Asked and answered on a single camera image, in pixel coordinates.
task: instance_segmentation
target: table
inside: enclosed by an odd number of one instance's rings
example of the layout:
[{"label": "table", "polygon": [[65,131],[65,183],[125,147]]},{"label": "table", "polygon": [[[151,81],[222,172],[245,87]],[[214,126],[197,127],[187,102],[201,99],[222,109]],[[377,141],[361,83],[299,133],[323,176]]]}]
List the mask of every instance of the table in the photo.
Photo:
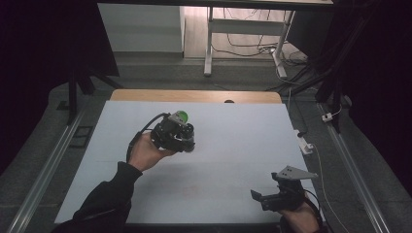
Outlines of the table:
[{"label": "table", "polygon": [[[249,103],[248,95],[254,96]],[[262,96],[266,102],[258,104]],[[222,103],[227,97],[236,103]],[[115,91],[55,222],[69,219],[96,185],[116,173],[116,162],[124,160],[127,144],[142,125],[159,112],[177,110],[189,114],[196,147],[192,153],[163,159],[145,172],[135,184],[127,223],[278,222],[280,216],[262,211],[250,189],[264,195],[277,193],[271,172],[286,165],[307,170],[286,107],[279,100],[273,92]],[[311,181],[302,185],[314,191]]]}]

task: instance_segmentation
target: wooden edge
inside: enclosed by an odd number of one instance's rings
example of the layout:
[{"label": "wooden edge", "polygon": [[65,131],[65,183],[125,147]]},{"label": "wooden edge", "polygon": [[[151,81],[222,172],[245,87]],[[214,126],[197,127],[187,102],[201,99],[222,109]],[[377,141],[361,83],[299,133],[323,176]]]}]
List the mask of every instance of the wooden edge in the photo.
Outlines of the wooden edge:
[{"label": "wooden edge", "polygon": [[264,91],[215,91],[215,90],[157,90],[157,89],[117,89],[111,101],[155,101],[155,102],[199,102],[281,104],[276,92]]}]

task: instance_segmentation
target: sleeve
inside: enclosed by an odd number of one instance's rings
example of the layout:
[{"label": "sleeve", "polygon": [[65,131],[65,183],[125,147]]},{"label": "sleeve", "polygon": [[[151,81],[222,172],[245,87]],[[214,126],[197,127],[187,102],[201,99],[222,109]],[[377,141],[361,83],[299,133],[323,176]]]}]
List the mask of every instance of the sleeve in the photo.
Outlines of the sleeve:
[{"label": "sleeve", "polygon": [[98,185],[86,198],[73,219],[58,225],[55,232],[121,232],[131,208],[134,183],[143,174],[133,166],[119,162],[109,182]]}]

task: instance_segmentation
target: white table surface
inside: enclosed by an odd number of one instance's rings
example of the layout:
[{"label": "white table surface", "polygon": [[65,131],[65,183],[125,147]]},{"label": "white table surface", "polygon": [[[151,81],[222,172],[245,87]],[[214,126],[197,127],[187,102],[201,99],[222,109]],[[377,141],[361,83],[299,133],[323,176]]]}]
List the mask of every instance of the white table surface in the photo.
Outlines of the white table surface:
[{"label": "white table surface", "polygon": [[[278,193],[271,173],[287,165],[307,171],[285,105],[131,101],[106,103],[55,222],[71,219],[87,195],[113,177],[137,131],[156,115],[179,110],[194,126],[195,149],[144,172],[127,222],[278,222],[280,215],[264,212],[250,190]],[[302,185],[315,192],[311,181]]]}]

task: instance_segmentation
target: black device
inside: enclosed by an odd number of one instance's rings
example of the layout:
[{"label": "black device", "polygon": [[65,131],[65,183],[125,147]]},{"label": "black device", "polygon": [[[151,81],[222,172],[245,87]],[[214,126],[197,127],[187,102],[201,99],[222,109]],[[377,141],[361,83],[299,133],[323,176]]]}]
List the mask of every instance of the black device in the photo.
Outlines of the black device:
[{"label": "black device", "polygon": [[131,150],[142,134],[148,130],[149,126],[158,118],[163,120],[158,123],[151,132],[152,142],[157,148],[173,150],[176,152],[191,152],[194,150],[194,127],[188,121],[188,114],[178,111],[175,114],[159,114],[155,116],[142,130],[137,132],[130,141],[126,159],[129,160]]},{"label": "black device", "polygon": [[[305,189],[300,181],[317,177],[317,174],[287,166],[279,173],[272,173],[272,179],[278,182],[279,193],[263,196],[260,193],[251,190],[252,198],[260,202],[264,211],[272,212],[279,212],[282,210],[295,211],[303,204],[303,202],[305,202],[313,209],[319,227],[323,229],[321,212],[312,201],[306,197]],[[288,223],[282,218],[281,229],[290,229]]]}]

